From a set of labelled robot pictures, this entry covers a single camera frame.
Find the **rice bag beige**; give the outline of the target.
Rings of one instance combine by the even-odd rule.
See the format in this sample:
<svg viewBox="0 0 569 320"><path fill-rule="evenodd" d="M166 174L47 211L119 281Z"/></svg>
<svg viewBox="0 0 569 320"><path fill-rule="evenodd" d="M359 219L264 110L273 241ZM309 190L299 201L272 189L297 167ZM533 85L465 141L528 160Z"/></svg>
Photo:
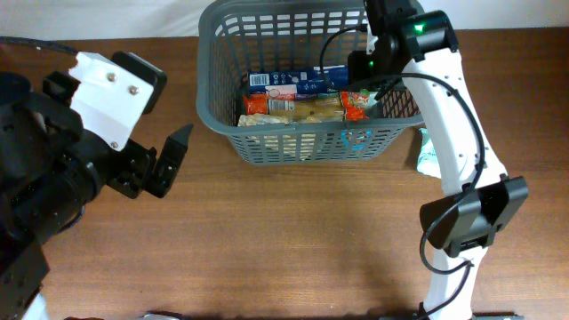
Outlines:
<svg viewBox="0 0 569 320"><path fill-rule="evenodd" d="M317 145L325 135L322 126L342 120L342 116L292 120L289 116L241 115L237 127L244 136L231 139L239 151L249 152L246 157L255 164L308 161L322 149Z"/></svg>

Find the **grey plastic basket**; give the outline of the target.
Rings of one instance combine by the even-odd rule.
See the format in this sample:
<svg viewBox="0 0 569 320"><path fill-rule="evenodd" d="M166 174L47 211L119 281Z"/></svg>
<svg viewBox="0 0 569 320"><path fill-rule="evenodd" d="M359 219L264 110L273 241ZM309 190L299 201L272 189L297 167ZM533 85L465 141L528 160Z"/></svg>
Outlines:
<svg viewBox="0 0 569 320"><path fill-rule="evenodd" d="M196 111L256 165L356 161L422 122L401 84L340 95L366 51L360 1L216 1L199 20Z"/></svg>

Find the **tissue multipack blue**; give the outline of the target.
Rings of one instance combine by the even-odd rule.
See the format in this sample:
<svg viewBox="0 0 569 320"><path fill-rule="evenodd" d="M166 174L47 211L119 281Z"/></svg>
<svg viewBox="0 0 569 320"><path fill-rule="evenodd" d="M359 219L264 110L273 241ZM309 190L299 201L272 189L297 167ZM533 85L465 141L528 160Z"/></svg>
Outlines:
<svg viewBox="0 0 569 320"><path fill-rule="evenodd" d="M334 92L348 85L348 68L343 65L324 67L325 83L319 67L289 71L252 72L248 74L249 93L267 93L282 89L291 93L317 94Z"/></svg>

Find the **small round blue tin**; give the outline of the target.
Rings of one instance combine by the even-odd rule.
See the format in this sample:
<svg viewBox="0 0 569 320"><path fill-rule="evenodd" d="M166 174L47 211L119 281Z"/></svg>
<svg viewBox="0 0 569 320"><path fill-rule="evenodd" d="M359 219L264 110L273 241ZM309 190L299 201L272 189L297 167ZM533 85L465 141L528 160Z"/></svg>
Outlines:
<svg viewBox="0 0 569 320"><path fill-rule="evenodd" d="M372 137L372 134L371 131L344 130L341 132L341 142L347 151L361 152L366 148L367 141Z"/></svg>

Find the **spaghetti pack red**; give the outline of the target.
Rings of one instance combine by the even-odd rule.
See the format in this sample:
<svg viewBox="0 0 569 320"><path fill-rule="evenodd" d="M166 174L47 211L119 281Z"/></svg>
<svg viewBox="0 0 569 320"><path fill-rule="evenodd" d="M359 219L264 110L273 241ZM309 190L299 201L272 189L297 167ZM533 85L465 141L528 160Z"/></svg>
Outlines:
<svg viewBox="0 0 569 320"><path fill-rule="evenodd" d="M322 123L367 119L367 109L350 103L350 92L317 94L286 93L271 97L267 93L242 96L246 116L272 123Z"/></svg>

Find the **green lid jar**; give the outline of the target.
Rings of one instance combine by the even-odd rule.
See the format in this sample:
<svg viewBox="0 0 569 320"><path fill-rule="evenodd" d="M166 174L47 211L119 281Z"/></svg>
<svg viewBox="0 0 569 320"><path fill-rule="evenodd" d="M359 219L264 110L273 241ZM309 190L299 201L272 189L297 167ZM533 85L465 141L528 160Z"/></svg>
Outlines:
<svg viewBox="0 0 569 320"><path fill-rule="evenodd" d="M368 109L373 107L376 103L377 92L370 92L361 90L360 92L351 92L349 94L350 103L355 108Z"/></svg>

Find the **white teal packet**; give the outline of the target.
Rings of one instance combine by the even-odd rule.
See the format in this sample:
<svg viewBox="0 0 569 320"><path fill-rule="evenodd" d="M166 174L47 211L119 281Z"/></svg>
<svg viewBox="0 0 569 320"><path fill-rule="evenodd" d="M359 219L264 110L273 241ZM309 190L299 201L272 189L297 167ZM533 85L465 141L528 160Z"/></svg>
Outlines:
<svg viewBox="0 0 569 320"><path fill-rule="evenodd" d="M441 178L441 171L436 151L426 128L420 128L421 150L417 160L417 171L437 179Z"/></svg>

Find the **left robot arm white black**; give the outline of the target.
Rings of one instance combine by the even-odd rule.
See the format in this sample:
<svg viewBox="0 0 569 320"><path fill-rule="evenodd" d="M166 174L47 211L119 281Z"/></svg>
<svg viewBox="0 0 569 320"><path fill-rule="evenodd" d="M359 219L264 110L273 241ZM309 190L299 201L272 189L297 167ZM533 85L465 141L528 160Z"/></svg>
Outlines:
<svg viewBox="0 0 569 320"><path fill-rule="evenodd" d="M173 132L161 151L128 140L115 151L69 106L77 80L59 72L32 92L26 77L1 75L1 317L31 311L49 272L43 245L73 227L104 187L162 198L172 187L193 129Z"/></svg>

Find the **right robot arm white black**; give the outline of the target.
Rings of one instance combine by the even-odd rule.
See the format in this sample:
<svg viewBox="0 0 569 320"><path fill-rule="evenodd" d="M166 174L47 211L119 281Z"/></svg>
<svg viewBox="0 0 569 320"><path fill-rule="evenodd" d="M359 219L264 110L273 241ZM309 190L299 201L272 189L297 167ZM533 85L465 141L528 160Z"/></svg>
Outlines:
<svg viewBox="0 0 569 320"><path fill-rule="evenodd" d="M471 319L479 266L528 186L509 177L485 136L448 16L409 1L366 1L364 8L368 57L350 64L350 85L377 90L402 82L433 143L445 194L420 208L420 256L431 279L415 318Z"/></svg>

